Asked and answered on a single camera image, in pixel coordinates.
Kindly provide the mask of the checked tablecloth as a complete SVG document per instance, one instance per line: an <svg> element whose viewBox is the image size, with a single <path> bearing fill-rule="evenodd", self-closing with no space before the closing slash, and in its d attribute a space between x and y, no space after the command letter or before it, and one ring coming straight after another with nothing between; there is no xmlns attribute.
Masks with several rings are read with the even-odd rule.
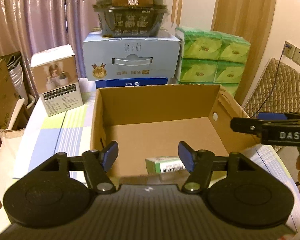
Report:
<svg viewBox="0 0 300 240"><path fill-rule="evenodd" d="M72 110L47 116L42 102L38 102L21 140L12 176L20 179L39 164L58 152L78 156L92 149L91 127L97 88L93 81L79 82L83 105ZM300 195L296 184L275 150L256 144L241 151L245 156L285 183L293 192L295 204L288 225L300 231Z"/></svg>

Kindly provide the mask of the quilted brown chair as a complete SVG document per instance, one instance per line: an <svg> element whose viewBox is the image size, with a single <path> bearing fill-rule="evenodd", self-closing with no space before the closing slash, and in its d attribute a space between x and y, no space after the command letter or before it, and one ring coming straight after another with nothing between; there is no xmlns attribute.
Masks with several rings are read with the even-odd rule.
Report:
<svg viewBox="0 0 300 240"><path fill-rule="evenodd" d="M246 118L257 119L261 112L300 113L300 73L277 59L265 67L253 93L244 106Z"/></svg>

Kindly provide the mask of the white humidifier product box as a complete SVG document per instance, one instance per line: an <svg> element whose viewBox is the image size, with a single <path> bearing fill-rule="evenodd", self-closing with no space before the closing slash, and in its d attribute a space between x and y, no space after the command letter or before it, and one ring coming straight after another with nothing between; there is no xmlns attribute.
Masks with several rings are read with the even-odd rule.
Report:
<svg viewBox="0 0 300 240"><path fill-rule="evenodd" d="M48 116L83 105L75 54L69 44L33 54L30 70Z"/></svg>

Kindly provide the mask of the light blue milk carton box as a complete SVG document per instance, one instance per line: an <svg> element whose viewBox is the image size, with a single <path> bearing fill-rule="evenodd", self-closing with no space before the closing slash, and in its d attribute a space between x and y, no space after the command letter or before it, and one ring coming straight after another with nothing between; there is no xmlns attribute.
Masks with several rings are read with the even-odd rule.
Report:
<svg viewBox="0 0 300 240"><path fill-rule="evenodd" d="M174 77L180 40L168 31L156 37L107 38L100 31L83 42L88 80Z"/></svg>

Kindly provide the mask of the dark blue flat box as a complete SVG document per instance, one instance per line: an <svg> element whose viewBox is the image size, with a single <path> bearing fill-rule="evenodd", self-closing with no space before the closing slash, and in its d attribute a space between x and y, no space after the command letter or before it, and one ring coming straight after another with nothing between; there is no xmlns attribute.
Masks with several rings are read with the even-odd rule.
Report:
<svg viewBox="0 0 300 240"><path fill-rule="evenodd" d="M168 78L142 77L142 78L128 78L128 79L112 79L112 80L99 80L99 81L95 81L95 83L96 83L96 88L166 85L168 84Z"/></svg>

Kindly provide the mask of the green tissue pack bundle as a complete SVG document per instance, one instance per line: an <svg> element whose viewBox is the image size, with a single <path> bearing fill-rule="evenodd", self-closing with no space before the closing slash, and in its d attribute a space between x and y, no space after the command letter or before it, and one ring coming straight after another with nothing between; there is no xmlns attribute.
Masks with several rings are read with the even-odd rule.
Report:
<svg viewBox="0 0 300 240"><path fill-rule="evenodd" d="M235 96L251 44L242 37L177 27L180 51L174 78L178 83L221 85Z"/></svg>

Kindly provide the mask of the pink curtain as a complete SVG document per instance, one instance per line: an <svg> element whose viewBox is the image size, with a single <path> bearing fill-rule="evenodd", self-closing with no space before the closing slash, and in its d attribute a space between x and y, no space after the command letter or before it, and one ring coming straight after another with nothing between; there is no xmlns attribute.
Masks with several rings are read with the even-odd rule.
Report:
<svg viewBox="0 0 300 240"><path fill-rule="evenodd" d="M20 52L26 90L38 92L30 71L33 54L70 44L78 77L85 77L83 40L98 26L96 0L0 0L0 55Z"/></svg>

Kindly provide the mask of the green white medicine box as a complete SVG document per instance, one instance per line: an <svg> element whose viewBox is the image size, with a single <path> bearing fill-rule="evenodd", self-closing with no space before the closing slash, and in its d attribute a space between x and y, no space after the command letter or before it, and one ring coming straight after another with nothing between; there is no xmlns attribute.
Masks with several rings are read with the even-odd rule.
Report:
<svg viewBox="0 0 300 240"><path fill-rule="evenodd" d="M185 166L179 157L154 157L145 159L148 174L163 174L184 170Z"/></svg>

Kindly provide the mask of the wall power socket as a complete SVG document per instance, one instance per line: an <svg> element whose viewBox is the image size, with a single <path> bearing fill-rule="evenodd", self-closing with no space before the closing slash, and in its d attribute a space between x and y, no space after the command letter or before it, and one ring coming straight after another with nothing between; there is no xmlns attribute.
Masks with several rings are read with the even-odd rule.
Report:
<svg viewBox="0 0 300 240"><path fill-rule="evenodd" d="M300 49L298 47L286 41L283 47L283 55L300 66Z"/></svg>

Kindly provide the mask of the black instant meal bowl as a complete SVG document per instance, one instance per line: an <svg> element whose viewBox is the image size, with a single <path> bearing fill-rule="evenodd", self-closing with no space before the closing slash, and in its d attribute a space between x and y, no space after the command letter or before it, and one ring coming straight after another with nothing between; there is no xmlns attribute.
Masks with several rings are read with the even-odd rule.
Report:
<svg viewBox="0 0 300 240"><path fill-rule="evenodd" d="M105 37L154 37L167 14L164 0L96 0L99 25Z"/></svg>

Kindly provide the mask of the large cardboard sorting box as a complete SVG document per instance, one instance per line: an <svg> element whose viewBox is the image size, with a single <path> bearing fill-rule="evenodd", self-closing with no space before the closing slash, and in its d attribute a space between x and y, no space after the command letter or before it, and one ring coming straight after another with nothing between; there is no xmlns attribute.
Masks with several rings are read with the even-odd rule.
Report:
<svg viewBox="0 0 300 240"><path fill-rule="evenodd" d="M255 146L255 136L230 127L232 118L245 116L219 85L100 88L90 146L101 150L111 141L118 143L110 177L145 176L147 158L176 156L181 141L218 156Z"/></svg>

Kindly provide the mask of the brown cardboard carton left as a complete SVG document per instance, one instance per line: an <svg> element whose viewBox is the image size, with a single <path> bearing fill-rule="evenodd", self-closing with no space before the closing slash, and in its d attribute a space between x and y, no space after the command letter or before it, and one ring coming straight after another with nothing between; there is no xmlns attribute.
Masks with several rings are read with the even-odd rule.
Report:
<svg viewBox="0 0 300 240"><path fill-rule="evenodd" d="M12 83L5 60L0 60L0 129L7 129L18 94Z"/></svg>

